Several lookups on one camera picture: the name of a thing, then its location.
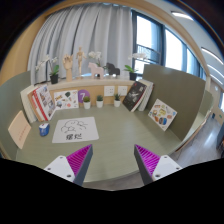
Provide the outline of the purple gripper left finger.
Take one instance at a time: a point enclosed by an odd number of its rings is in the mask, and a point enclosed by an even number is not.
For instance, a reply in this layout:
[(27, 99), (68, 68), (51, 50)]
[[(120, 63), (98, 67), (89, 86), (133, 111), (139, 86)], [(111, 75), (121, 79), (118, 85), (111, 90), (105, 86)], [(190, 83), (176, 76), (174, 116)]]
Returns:
[(82, 186), (92, 155), (93, 147), (87, 145), (69, 156), (58, 156), (44, 170)]

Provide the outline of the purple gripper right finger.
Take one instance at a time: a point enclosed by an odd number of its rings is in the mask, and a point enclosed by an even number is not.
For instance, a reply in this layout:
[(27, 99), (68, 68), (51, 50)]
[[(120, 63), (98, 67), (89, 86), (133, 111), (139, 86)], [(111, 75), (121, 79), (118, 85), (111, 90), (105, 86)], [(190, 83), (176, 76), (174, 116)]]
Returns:
[(134, 145), (134, 156), (145, 185), (181, 170), (168, 155), (159, 156), (137, 144)]

